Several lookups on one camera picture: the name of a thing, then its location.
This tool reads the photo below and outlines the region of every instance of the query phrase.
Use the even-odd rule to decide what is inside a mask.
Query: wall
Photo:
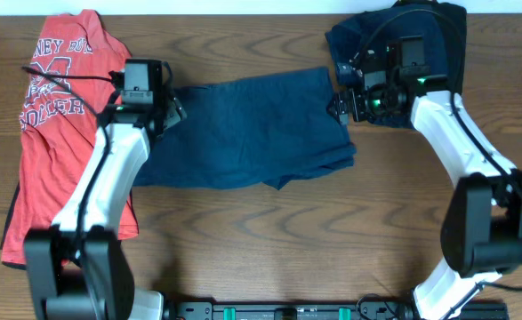
[[[48,15],[95,9],[100,14],[312,14],[383,9],[395,0],[0,0],[0,15]],[[450,0],[468,12],[522,12],[522,0]]]

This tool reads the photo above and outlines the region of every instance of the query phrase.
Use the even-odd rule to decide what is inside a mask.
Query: wooden tabletop
[[[176,85],[328,66],[346,15],[103,17],[134,56],[168,60]],[[18,114],[44,18],[0,18],[0,240],[18,180]],[[522,168],[522,15],[470,15],[464,94],[487,138]],[[135,188],[141,234],[124,242],[138,286],[224,300],[399,296],[441,255],[453,187],[417,132],[351,124],[356,165],[284,189]],[[503,280],[522,284],[522,268]],[[522,319],[522,294],[486,289]],[[26,274],[0,264],[0,319],[29,319]]]

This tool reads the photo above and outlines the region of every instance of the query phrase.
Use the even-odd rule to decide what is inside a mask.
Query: folded cloth
[[[464,59],[465,55],[463,48],[466,46],[466,10],[459,5],[439,4],[436,1],[399,1],[392,8],[356,14],[333,26],[332,30],[325,34],[325,38],[330,46],[338,84],[361,85],[359,76],[349,65],[349,60],[354,58],[382,23],[402,12],[416,9],[432,10],[446,16],[457,27],[463,47],[458,43],[452,27],[442,18],[430,12],[409,12],[388,24],[373,40],[369,49],[374,50],[380,59],[386,59],[385,48],[388,42],[402,36],[422,36],[425,60],[430,65],[432,75],[447,75],[450,85],[454,85],[458,78],[458,86],[454,89],[462,93],[464,70],[459,68],[458,58],[462,56]],[[408,116],[378,119],[374,123],[412,127]]]
[[[126,47],[109,35],[95,11],[48,17],[30,67],[70,76],[105,76],[130,58]],[[112,84],[101,80],[61,79],[101,112]],[[20,113],[20,184],[8,213],[2,262],[25,264],[23,239],[30,228],[48,228],[71,197],[92,153],[96,120],[83,103],[41,76],[32,76]],[[138,235],[129,198],[118,237]]]
[[[327,68],[180,88],[188,118],[169,129],[135,186],[240,188],[316,178],[352,166],[356,150],[325,107]]]

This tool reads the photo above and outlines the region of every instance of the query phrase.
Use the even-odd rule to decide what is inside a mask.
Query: navy blue fabric
[[[175,91],[188,118],[156,144],[134,186],[281,188],[354,164],[346,128],[325,112],[327,68]]]
[[[338,84],[346,86],[359,86],[361,81],[355,71],[341,69],[353,59],[361,47],[369,40],[370,35],[383,22],[413,9],[429,9],[440,12],[459,29],[462,41],[466,39],[466,11],[454,4],[403,4],[376,12],[363,12],[340,22],[332,30],[325,34],[330,46],[330,53],[335,62]],[[430,65],[432,75],[447,75],[450,84],[454,84],[456,77],[460,77],[459,88],[454,88],[458,93],[462,92],[463,70],[459,69],[457,54],[464,56],[460,51],[460,45],[456,43],[452,30],[438,21],[432,13],[412,12],[393,20],[371,43],[369,49],[374,50],[381,58],[385,59],[387,43],[402,36],[422,36],[424,40],[425,60]],[[392,117],[378,119],[374,122],[379,125],[392,127],[408,127],[412,125],[408,117]]]

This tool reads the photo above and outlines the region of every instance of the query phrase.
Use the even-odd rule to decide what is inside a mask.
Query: red shirt
[[[106,32],[95,11],[48,17],[30,65],[42,72],[108,76],[130,58],[126,47]],[[60,79],[101,112],[114,91],[101,80]],[[91,157],[96,120],[83,104],[41,76],[32,76],[21,124],[20,193],[2,250],[2,261],[25,264],[23,239],[30,228],[48,228],[73,193]],[[129,197],[118,237],[138,235]]]

